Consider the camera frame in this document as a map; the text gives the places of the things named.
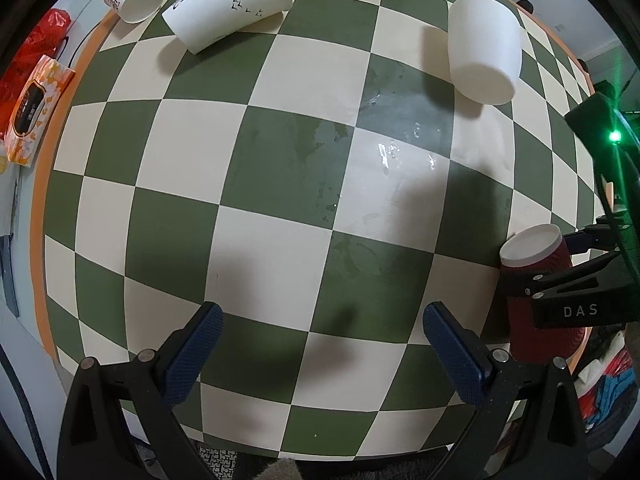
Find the black stroller with clothes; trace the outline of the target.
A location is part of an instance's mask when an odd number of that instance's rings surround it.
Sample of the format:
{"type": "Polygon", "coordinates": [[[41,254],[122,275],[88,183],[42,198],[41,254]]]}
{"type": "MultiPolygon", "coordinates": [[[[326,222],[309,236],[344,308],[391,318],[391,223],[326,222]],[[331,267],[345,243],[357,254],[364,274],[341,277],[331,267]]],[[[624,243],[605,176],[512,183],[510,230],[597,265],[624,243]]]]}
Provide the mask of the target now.
{"type": "Polygon", "coordinates": [[[573,374],[588,453],[610,444],[639,397],[639,323],[596,327],[573,374]]]}

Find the orange wet wipes pack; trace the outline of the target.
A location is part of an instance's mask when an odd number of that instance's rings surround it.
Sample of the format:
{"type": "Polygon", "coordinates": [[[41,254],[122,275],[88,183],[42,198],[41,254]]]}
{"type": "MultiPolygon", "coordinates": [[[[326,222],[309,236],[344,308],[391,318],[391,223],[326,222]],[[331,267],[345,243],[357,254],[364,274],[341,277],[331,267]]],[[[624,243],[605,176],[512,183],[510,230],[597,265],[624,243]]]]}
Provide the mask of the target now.
{"type": "Polygon", "coordinates": [[[46,132],[52,113],[75,72],[50,56],[43,55],[12,110],[4,137],[6,159],[30,167],[46,132]]]}

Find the plain white foam cup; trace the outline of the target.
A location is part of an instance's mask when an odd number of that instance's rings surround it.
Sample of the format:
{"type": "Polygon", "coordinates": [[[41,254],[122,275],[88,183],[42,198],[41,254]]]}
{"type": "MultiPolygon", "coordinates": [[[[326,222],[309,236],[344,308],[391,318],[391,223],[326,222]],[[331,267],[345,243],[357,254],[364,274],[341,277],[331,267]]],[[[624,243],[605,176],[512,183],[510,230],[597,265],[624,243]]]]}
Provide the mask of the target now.
{"type": "Polygon", "coordinates": [[[496,0],[457,0],[448,14],[450,79],[480,104],[511,101],[522,68],[521,26],[496,0]]]}

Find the red plastic bag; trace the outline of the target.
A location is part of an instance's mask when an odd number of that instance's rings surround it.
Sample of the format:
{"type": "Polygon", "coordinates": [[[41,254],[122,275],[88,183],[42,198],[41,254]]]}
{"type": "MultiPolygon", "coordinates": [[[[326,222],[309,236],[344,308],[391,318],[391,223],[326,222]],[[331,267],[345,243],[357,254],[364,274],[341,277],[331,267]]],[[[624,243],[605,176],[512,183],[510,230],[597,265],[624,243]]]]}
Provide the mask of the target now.
{"type": "Polygon", "coordinates": [[[67,35],[72,18],[65,10],[50,9],[25,39],[1,78],[0,132],[6,135],[9,119],[29,75],[43,55],[54,58],[67,35]]]}

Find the white printed paper cup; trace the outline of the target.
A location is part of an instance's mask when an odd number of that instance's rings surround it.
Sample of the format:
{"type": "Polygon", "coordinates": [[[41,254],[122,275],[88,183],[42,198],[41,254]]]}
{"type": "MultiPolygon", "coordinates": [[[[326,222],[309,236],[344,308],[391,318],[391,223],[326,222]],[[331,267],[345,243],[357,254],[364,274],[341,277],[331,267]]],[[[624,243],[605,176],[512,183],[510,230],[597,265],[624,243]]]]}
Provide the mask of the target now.
{"type": "Polygon", "coordinates": [[[291,9],[293,0],[176,0],[162,18],[193,54],[271,15],[291,9]]]}

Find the red ribbed paper cup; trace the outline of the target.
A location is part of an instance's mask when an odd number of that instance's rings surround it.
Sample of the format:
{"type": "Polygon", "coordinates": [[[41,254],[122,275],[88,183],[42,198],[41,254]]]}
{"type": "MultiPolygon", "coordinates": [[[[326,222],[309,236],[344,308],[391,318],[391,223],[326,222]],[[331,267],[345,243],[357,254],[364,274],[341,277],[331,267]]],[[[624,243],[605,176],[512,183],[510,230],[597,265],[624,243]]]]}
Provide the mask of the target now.
{"type": "MultiPolygon", "coordinates": [[[[532,226],[513,235],[500,248],[501,276],[511,287],[520,278],[554,273],[573,266],[561,230],[555,224],[532,226]]],[[[510,350],[518,362],[548,364],[556,356],[572,356],[585,337],[583,327],[536,328],[532,300],[506,293],[510,323],[510,350]]]]}

